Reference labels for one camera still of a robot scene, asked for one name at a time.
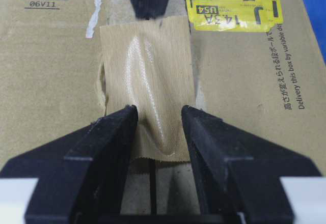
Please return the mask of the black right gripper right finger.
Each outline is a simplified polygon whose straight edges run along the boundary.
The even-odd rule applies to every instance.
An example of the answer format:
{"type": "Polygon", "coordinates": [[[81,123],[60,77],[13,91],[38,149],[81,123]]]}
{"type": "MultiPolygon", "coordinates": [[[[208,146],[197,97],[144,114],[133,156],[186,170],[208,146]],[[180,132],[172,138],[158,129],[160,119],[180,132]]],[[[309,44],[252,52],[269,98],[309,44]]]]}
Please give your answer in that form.
{"type": "Polygon", "coordinates": [[[181,110],[201,214],[293,223],[282,177],[319,177],[314,162],[191,106],[181,110]]]}

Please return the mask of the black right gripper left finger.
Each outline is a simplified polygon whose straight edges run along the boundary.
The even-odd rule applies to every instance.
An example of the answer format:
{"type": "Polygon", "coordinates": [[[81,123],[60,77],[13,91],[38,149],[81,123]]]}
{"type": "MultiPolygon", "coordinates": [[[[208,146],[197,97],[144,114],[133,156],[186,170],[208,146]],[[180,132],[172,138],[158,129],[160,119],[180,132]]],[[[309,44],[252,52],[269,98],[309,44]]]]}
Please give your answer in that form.
{"type": "Polygon", "coordinates": [[[1,169],[1,223],[96,223],[119,213],[134,105],[17,155],[1,169]]]}

